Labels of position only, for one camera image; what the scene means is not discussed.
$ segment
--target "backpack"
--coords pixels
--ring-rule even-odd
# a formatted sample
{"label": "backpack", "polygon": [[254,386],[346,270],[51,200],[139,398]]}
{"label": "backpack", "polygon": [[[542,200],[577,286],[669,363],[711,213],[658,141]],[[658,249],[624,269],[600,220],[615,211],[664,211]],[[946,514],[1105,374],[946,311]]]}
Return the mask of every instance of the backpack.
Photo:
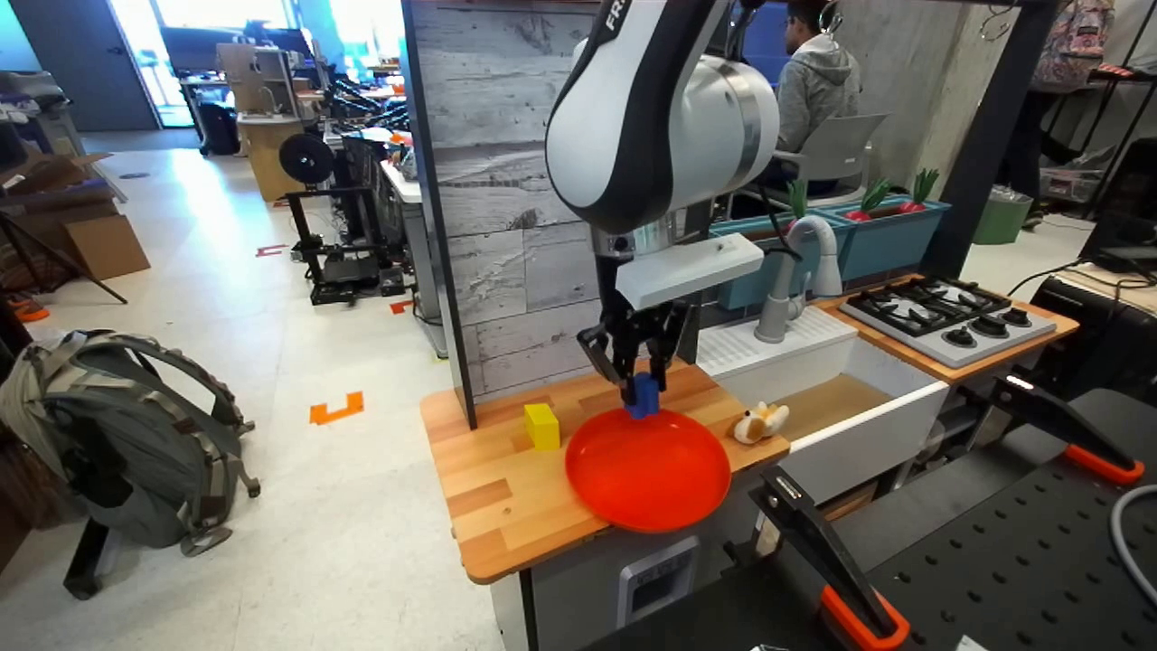
{"label": "backpack", "polygon": [[[156,363],[197,381],[213,407],[172,391]],[[97,328],[54,350],[30,343],[0,386],[0,420],[97,525],[144,545],[205,553],[233,534],[234,484],[260,497],[242,463],[254,424],[234,395],[156,342]]]}

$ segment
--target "red plate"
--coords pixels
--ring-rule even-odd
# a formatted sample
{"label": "red plate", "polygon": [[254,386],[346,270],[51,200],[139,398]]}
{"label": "red plate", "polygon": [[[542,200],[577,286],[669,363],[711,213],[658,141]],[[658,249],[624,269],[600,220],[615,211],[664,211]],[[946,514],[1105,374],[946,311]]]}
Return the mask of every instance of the red plate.
{"label": "red plate", "polygon": [[716,514],[729,463],[718,438],[681,414],[633,420],[615,408],[576,430],[567,478],[597,518],[658,534]]}

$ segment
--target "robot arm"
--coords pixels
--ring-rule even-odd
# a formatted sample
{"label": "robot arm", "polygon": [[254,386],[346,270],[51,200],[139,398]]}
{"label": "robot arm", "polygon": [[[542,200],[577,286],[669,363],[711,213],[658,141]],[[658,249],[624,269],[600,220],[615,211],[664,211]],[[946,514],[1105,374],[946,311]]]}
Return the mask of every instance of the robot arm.
{"label": "robot arm", "polygon": [[677,299],[762,266],[741,237],[673,247],[669,223],[747,186],[774,156],[770,82],[705,56],[728,3],[604,0],[546,128],[548,186],[597,231],[604,317],[577,343],[624,407],[639,398],[633,370],[644,343],[651,381],[664,386],[686,317]]}
{"label": "robot arm", "polygon": [[765,79],[705,46],[729,0],[604,0],[548,129],[555,193],[624,237],[728,197],[774,156]]}

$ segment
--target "white sink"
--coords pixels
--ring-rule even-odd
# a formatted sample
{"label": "white sink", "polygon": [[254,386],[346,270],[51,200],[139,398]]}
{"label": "white sink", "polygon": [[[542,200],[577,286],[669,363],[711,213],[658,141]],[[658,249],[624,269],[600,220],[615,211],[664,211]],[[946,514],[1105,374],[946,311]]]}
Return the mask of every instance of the white sink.
{"label": "white sink", "polygon": [[792,442],[781,468],[827,504],[928,442],[946,385],[863,343],[846,323],[806,307],[783,343],[751,336],[751,323],[699,334],[699,367],[744,407],[783,401]]}

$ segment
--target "black cable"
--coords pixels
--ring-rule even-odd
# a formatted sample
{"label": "black cable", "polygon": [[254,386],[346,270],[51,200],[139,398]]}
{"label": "black cable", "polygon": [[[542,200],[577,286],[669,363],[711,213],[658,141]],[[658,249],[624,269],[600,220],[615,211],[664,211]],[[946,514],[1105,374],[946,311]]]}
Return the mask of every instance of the black cable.
{"label": "black cable", "polygon": [[1056,269],[1044,269],[1044,270],[1033,270],[1033,276],[1022,276],[1004,297],[1015,297],[1015,290],[1021,286],[1028,286],[1028,282],[1033,282],[1033,279],[1040,279],[1040,276],[1059,276],[1059,270],[1066,270],[1066,269],[1078,269],[1080,260],[1066,260],[1066,266],[1056,266]]}
{"label": "black cable", "polygon": [[798,249],[792,249],[787,231],[783,231],[783,223],[777,220],[774,202],[770,202],[770,197],[765,197],[762,186],[758,186],[758,200],[762,200],[762,211],[765,211],[765,217],[770,217],[774,237],[781,240],[783,252],[787,252],[792,260],[804,260]]}
{"label": "black cable", "polygon": [[1134,565],[1133,550],[1129,550],[1129,540],[1125,540],[1125,509],[1147,497],[1157,497],[1157,484],[1140,484],[1133,491],[1125,491],[1115,509],[1111,509],[1111,540],[1116,545],[1116,557],[1129,573],[1129,579],[1147,593],[1150,603],[1157,603],[1157,587],[1155,579]]}

